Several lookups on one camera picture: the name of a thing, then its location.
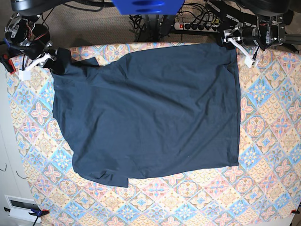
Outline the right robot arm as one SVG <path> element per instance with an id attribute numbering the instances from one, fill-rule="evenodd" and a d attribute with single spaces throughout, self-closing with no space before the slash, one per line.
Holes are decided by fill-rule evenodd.
<path id="1" fill-rule="evenodd" d="M 31 62 L 22 62 L 22 71 L 30 71 L 33 67 L 52 68 L 56 60 L 56 52 L 51 49 L 49 27 L 36 23 L 41 15 L 22 16 L 14 13 L 5 27 L 4 42 L 11 50 L 16 50 Z"/>

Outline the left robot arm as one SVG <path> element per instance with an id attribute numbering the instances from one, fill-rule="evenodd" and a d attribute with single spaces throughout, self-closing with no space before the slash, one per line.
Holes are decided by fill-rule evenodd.
<path id="1" fill-rule="evenodd" d="M 222 43 L 232 44 L 245 55 L 248 67 L 258 63 L 258 50 L 282 45 L 285 41 L 284 15 L 257 16 L 256 26 L 238 22 L 234 28 L 223 31 Z"/>

